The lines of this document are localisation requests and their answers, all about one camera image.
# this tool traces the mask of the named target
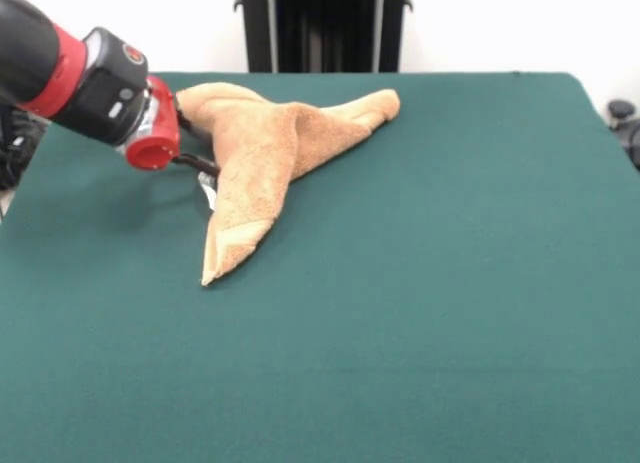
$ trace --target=black stand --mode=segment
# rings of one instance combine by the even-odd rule
[[[236,0],[252,73],[397,72],[409,0]]]

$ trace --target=folded towel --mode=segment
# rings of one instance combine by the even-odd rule
[[[211,132],[221,168],[203,286],[255,251],[280,215],[292,180],[364,141],[400,110],[390,89],[328,108],[273,103],[229,83],[197,85],[176,97],[184,115]]]

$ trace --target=black cable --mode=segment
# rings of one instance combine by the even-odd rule
[[[0,104],[0,190],[18,186],[47,127],[26,111]]]

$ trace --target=black clamp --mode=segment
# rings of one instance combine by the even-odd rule
[[[178,113],[178,125],[180,128],[185,130],[191,136],[200,140],[204,143],[208,148],[212,147],[213,137],[211,133],[202,128],[194,125],[191,121],[189,121],[182,113],[178,102],[176,101],[176,111]],[[194,168],[202,173],[205,173],[212,178],[217,178],[220,174],[220,167],[214,162],[207,158],[203,158],[202,156],[192,155],[189,153],[182,153],[179,156],[174,157],[172,163],[177,165],[186,165]]]

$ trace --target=green table surface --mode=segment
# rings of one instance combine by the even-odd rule
[[[0,462],[640,461],[640,181],[577,80],[163,76],[403,106],[209,289],[195,174],[52,129],[0,226]]]

